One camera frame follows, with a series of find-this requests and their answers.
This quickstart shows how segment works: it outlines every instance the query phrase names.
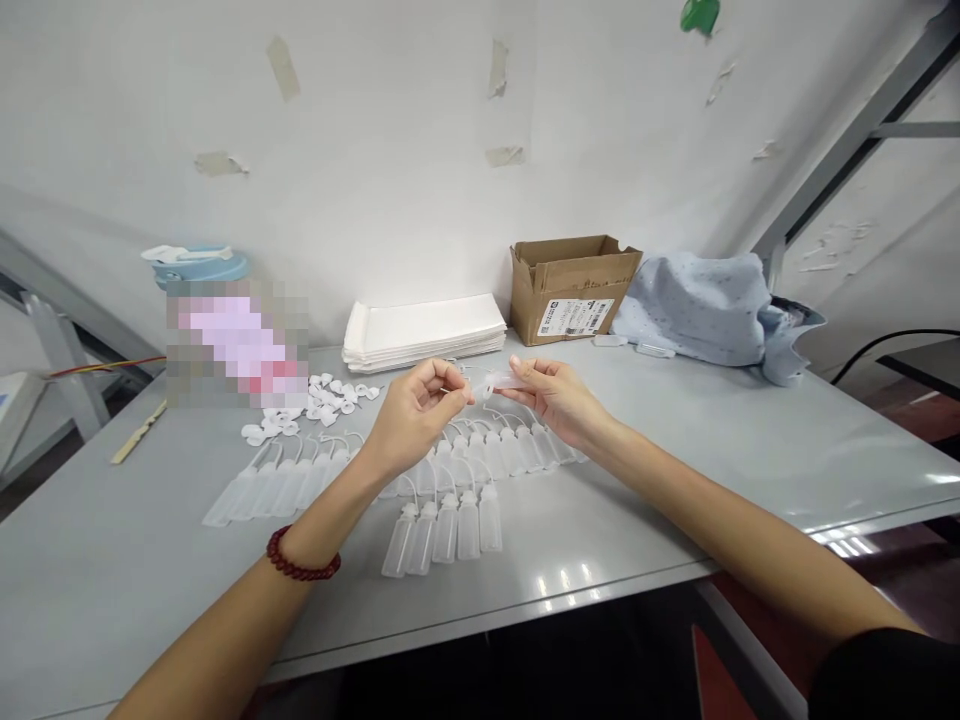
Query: person's left hand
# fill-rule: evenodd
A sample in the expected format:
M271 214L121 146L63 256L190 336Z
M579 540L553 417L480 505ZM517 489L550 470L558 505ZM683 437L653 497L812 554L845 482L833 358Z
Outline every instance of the person's left hand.
M420 462L444 426L475 402L456 367L438 358L424 360L390 383L361 453L389 482Z

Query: bracelet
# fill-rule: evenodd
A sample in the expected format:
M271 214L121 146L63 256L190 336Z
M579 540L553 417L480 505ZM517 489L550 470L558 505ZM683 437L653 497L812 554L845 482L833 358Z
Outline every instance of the bracelet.
M340 553L337 553L330 564L320 570L300 567L287 560L280 552L280 538L287 534L290 525L282 527L270 536L270 542L267 543L267 557L273 566L293 580L303 580L313 582L314 580L329 580L340 569Z

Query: table surface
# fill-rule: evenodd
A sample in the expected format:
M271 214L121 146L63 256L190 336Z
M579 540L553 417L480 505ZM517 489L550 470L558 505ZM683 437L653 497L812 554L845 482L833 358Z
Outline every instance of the table surface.
M960 511L960 465L815 376L660 360L589 340L509 353L571 363L611 412L821 542ZM338 348L311 368L352 376ZM0 524L0 715L105 715L261 555L273 518L201 519L254 449L254 410L169 409L127 461L109 458L163 399L155 381ZM508 401L495 398L498 408ZM366 431L381 399L331 428ZM467 417L481 417L476 408ZM295 446L287 440L287 447ZM502 481L505 549L391 580L380 566L401 500L378 501L320 583L267 680L304 675L702 577L715 568L593 463Z
M890 353L877 362L960 400L960 338Z

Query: forearm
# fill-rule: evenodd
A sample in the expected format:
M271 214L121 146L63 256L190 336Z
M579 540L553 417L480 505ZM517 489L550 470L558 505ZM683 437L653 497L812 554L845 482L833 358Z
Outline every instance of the forearm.
M611 420L587 454L772 606L839 642L878 627L922 632L840 558Z
M303 567L328 565L384 480L361 453L284 536L284 556ZM111 717L238 717L311 587L261 557L153 664Z

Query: blue cloth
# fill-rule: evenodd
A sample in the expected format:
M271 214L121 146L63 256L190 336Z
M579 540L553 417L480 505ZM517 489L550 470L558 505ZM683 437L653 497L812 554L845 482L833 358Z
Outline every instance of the blue cloth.
M752 253L705 260L681 252L644 259L610 332L716 365L758 365L770 382L792 387L809 364L793 345L824 323L772 297Z

